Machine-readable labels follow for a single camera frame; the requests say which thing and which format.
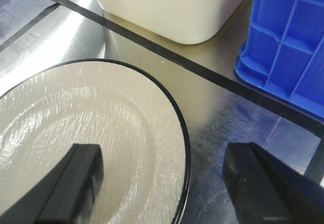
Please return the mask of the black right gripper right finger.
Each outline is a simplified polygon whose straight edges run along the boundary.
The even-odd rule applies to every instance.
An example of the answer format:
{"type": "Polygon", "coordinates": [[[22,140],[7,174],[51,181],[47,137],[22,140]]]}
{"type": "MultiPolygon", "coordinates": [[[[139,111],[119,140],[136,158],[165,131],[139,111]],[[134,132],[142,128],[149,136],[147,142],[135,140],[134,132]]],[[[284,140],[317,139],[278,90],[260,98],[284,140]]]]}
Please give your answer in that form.
{"type": "Polygon", "coordinates": [[[255,143],[229,143],[222,174],[239,223],[323,223],[323,187],[255,143]]]}

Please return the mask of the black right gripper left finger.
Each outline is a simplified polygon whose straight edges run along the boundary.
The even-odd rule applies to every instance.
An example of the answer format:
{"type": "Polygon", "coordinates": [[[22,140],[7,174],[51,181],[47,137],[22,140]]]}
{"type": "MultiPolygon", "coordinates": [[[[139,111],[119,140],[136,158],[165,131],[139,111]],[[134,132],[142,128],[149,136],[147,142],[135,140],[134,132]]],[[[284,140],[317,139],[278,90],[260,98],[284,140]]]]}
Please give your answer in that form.
{"type": "Polygon", "coordinates": [[[73,144],[45,177],[1,215],[1,223],[90,223],[103,177],[100,146],[73,144]]]}

